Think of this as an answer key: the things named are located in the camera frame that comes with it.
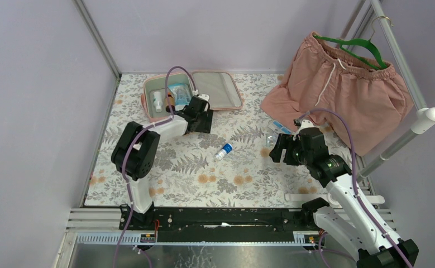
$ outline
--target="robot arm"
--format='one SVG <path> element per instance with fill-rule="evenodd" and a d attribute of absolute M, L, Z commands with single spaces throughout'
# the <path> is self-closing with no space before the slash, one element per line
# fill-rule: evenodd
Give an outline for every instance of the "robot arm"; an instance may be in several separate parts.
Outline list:
<path fill-rule="evenodd" d="M 283 162 L 287 165 L 304 165 L 311 176 L 327 189 L 339 202 L 352 220 L 353 226 L 341 219 L 333 208 L 322 198 L 303 204 L 307 224 L 326 230 L 357 261 L 357 267 L 406 267 L 401 256 L 385 237 L 389 234 L 398 247 L 413 264 L 418 248 L 412 240 L 403 241 L 391 229 L 373 208 L 362 191 L 354 192 L 352 171 L 345 161 L 337 155 L 330 155 L 322 132 L 310 127 L 300 128 L 297 135 L 280 134 L 274 149 L 270 153 L 273 162 L 280 162 L 283 149 L 286 154 Z M 361 198 L 367 210 L 383 226 L 387 233 L 381 233 L 371 218 L 360 206 L 357 196 Z"/>
<path fill-rule="evenodd" d="M 123 130 L 111 157 L 119 172 L 122 172 L 125 154 L 133 139 L 144 128 L 149 128 L 133 145 L 126 164 L 126 174 L 132 178 L 130 180 L 133 200 L 132 209 L 136 212 L 143 214 L 152 205 L 152 199 L 148 191 L 149 178 L 146 175 L 153 166 L 160 141 L 182 136 L 189 132 L 211 132 L 213 111 L 209 109 L 208 100 L 208 95 L 194 96 L 191 98 L 189 105 L 177 111 L 173 119 L 168 123 L 163 122 L 168 121 L 169 118 L 145 126 L 130 122 Z"/>

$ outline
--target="open case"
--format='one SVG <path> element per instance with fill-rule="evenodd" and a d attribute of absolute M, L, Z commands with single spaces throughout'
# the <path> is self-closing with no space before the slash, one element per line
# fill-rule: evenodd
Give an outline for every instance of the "open case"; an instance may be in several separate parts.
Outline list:
<path fill-rule="evenodd" d="M 241 109 L 243 106 L 240 92 L 232 78 L 232 75 L 225 71 L 194 71 L 191 73 L 196 88 L 186 73 L 172 73 L 168 79 L 168 85 L 184 83 L 189 86 L 191 95 L 209 95 L 209 104 L 212 110 Z M 153 94 L 157 91 L 165 98 L 166 75 L 157 75 L 148 78 L 144 82 L 144 93 L 141 96 L 141 103 L 145 113 L 151 122 L 167 117 L 170 113 L 163 109 L 157 112 L 153 109 Z"/>

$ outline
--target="lavender wall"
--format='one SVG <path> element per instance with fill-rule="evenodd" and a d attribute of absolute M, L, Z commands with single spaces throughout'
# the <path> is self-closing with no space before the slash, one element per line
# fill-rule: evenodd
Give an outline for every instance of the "lavender wall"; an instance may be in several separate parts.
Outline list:
<path fill-rule="evenodd" d="M 435 107 L 435 1 L 384 1 L 397 41 L 429 107 Z M 374 44 L 393 61 L 376 23 Z M 366 156 L 373 159 L 415 121 L 414 110 L 399 129 Z M 435 126 L 415 138 L 372 174 L 378 194 L 386 199 L 403 237 L 420 249 L 416 267 L 435 267 Z"/>
<path fill-rule="evenodd" d="M 51 267 L 113 92 L 73 1 L 0 1 L 0 267 Z"/>
<path fill-rule="evenodd" d="M 311 31 L 340 36 L 357 0 L 86 0 L 118 67 L 284 71 Z"/>

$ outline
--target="green hanger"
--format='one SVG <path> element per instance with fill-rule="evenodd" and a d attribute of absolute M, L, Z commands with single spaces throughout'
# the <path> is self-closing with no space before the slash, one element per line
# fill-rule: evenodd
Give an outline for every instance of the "green hanger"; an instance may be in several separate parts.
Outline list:
<path fill-rule="evenodd" d="M 368 40 L 365 40 L 365 39 L 352 39 L 352 40 L 349 40 L 349 41 L 345 41 L 345 40 L 334 39 L 334 38 L 325 37 L 325 36 L 319 36 L 319 35 L 314 35 L 314 38 L 321 39 L 321 40 L 328 41 L 328 42 L 333 42 L 333 43 L 340 44 L 340 45 L 341 45 L 341 50 L 343 50 L 343 51 L 349 53 L 350 55 L 352 55 L 352 56 L 355 57 L 356 59 L 358 59 L 358 60 L 360 60 L 361 62 L 367 64 L 368 66 L 374 68 L 375 70 L 386 69 L 387 66 L 386 66 L 386 64 L 383 62 L 383 60 L 381 59 L 381 55 L 380 55 L 379 50 L 378 50 L 377 47 L 376 47 L 374 44 L 372 44 L 372 42 L 371 42 L 372 37 L 373 37 L 374 34 L 375 34 L 374 22 L 375 22 L 378 18 L 386 18 L 387 20 L 390 21 L 390 25 L 393 26 L 393 24 L 391 24 L 391 20 L 390 20 L 389 17 L 386 17 L 386 16 L 380 16 L 380 17 L 375 18 L 375 19 L 372 21 L 372 29 L 373 29 L 374 32 L 372 33 L 372 36 L 370 36 L 370 38 L 369 38 Z M 370 63 L 369 63 L 367 60 L 365 60 L 364 58 L 362 58 L 362 57 L 360 57 L 360 56 L 354 54 L 352 51 L 348 51 L 347 49 L 343 48 L 342 45 L 348 45 L 348 46 L 361 46 L 361 47 L 364 47 L 364 48 L 368 49 L 368 51 L 370 51 L 370 52 L 372 53 L 372 55 L 374 56 L 375 60 L 376 60 L 377 63 L 380 65 L 380 67 L 375 66 L 375 65 L 373 65 L 373 64 L 370 64 Z"/>

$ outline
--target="pink shorts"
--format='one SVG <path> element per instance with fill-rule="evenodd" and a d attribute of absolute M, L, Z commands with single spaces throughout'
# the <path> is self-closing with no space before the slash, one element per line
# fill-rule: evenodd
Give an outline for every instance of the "pink shorts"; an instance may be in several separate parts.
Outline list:
<path fill-rule="evenodd" d="M 312 108 L 326 108 L 340 114 L 350 128 L 355 152 L 369 152 L 394 131 L 413 107 L 403 78 L 393 64 L 372 70 L 350 54 L 306 37 L 287 69 L 281 84 L 262 101 L 260 107 L 285 127 L 296 131 L 293 120 Z M 375 60 L 366 59 L 377 66 Z M 321 125 L 327 121 L 349 144 L 340 120 L 327 112 L 315 112 L 310 119 Z"/>

